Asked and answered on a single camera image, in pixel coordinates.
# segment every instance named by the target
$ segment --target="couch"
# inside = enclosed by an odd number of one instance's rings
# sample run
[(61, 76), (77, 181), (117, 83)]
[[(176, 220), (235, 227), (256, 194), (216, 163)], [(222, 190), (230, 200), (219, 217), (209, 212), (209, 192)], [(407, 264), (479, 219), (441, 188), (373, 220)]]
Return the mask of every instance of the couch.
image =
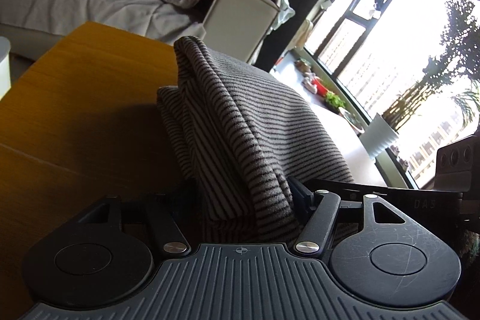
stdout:
[(173, 43), (183, 35), (248, 61), (279, 12), (272, 0), (214, 0), (205, 17), (160, 0), (0, 0), (0, 36), (37, 60), (87, 20)]

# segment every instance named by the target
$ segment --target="gray blanket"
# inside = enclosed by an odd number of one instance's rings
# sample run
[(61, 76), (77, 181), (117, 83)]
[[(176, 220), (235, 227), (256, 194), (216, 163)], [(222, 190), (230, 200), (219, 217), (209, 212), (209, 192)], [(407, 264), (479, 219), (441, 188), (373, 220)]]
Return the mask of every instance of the gray blanket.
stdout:
[(352, 181), (347, 164), (309, 105), (251, 65), (175, 43), (178, 87), (158, 107), (186, 178), (202, 193), (205, 239), (286, 242), (298, 236), (286, 178)]

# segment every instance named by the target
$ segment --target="tree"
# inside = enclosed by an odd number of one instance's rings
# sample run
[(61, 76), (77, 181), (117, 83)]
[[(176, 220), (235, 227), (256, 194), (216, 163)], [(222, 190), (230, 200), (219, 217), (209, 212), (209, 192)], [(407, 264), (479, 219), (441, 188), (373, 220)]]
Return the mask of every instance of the tree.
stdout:
[[(480, 23), (472, 14), (474, 0), (448, 0), (445, 3), (448, 22), (441, 34), (440, 44), (444, 51), (436, 57), (429, 57), (423, 69), (424, 76), (406, 90), (383, 113), (383, 119), (398, 131), (416, 110), (431, 95), (442, 91), (461, 77), (468, 77), (475, 84), (480, 80)], [(480, 108), (478, 89), (466, 91), (452, 97), (462, 109), (464, 126), (472, 121), (470, 104)]]

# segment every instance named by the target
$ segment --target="metal screw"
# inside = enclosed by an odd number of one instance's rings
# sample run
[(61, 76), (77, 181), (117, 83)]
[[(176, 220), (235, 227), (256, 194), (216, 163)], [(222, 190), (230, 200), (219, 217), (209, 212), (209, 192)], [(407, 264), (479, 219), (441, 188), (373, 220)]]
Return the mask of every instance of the metal screw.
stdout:
[(295, 248), (298, 252), (303, 254), (312, 254), (320, 249), (318, 244), (314, 243), (313, 241), (301, 241), (300, 243), (297, 243)]
[(187, 246), (184, 243), (172, 241), (170, 243), (166, 243), (163, 246), (163, 250), (169, 254), (181, 254), (187, 250)]

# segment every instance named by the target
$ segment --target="black gripper pad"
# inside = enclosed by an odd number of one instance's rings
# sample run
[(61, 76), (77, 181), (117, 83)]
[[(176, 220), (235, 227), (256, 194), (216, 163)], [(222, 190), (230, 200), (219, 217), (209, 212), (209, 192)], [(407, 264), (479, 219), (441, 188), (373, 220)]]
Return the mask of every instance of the black gripper pad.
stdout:
[(446, 302), (389, 310), (346, 293), (316, 259), (297, 258), (282, 244), (200, 245), (166, 260), (135, 296), (97, 310), (36, 304), (22, 320), (460, 320)]

